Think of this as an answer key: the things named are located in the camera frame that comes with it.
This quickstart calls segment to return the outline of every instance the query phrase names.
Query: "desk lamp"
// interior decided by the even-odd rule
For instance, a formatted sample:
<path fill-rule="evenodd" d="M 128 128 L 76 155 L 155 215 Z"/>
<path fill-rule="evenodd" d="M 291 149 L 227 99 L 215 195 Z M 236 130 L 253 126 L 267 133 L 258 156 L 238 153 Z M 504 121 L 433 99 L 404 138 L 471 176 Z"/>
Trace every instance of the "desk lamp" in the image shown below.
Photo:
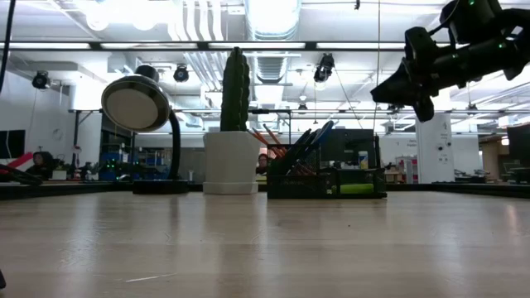
<path fill-rule="evenodd" d="M 107 117 L 127 130 L 152 132 L 163 127 L 169 119 L 173 131 L 173 155 L 167 180 L 135 180 L 135 194 L 187 192 L 187 181 L 177 179 L 181 159 L 181 128 L 169 105 L 169 96 L 158 85 L 158 80 L 157 70 L 150 65 L 140 65 L 134 74 L 109 84 L 101 96 L 101 105 Z"/>

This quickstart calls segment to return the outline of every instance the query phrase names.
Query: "robotic arm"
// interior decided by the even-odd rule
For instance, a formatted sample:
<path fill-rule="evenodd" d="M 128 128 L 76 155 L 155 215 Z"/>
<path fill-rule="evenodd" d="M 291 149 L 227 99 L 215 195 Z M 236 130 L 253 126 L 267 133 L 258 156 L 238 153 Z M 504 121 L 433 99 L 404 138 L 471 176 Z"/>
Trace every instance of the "robotic arm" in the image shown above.
<path fill-rule="evenodd" d="M 423 27 L 405 32 L 405 57 L 389 79 L 371 91 L 376 103 L 412 106 L 421 122 L 434 116 L 431 96 L 441 89 L 503 70 L 511 80 L 530 61 L 530 11 L 503 10 L 498 0 L 454 0 L 442 10 L 450 45 L 439 47 Z M 513 35 L 516 27 L 522 30 Z M 460 48 L 456 44 L 466 45 Z"/>

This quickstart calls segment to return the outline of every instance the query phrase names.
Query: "cactus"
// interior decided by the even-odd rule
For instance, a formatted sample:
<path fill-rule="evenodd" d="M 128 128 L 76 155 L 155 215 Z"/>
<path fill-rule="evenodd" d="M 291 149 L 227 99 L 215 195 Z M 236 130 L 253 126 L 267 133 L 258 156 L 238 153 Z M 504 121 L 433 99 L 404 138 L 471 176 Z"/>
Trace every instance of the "cactus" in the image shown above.
<path fill-rule="evenodd" d="M 226 61 L 223 77 L 223 104 L 221 105 L 221 131 L 246 131 L 250 77 L 247 57 L 238 47 Z"/>

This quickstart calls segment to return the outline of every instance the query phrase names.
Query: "wooden table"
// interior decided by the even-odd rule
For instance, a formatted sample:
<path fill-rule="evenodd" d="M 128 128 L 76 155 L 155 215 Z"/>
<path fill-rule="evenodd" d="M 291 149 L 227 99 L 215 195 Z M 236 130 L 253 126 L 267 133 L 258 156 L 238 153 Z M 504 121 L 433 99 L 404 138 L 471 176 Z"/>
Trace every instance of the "wooden table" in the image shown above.
<path fill-rule="evenodd" d="M 529 297 L 530 201 L 0 201 L 1 297 Z"/>

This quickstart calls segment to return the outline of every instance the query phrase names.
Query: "white pillar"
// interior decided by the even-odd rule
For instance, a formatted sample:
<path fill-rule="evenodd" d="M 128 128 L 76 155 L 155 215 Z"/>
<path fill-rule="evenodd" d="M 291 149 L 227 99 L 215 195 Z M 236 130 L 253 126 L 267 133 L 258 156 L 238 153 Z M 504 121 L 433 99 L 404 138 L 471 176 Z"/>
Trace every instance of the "white pillar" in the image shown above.
<path fill-rule="evenodd" d="M 420 183 L 455 181 L 450 114 L 435 114 L 425 123 L 416 120 L 416 128 Z"/>

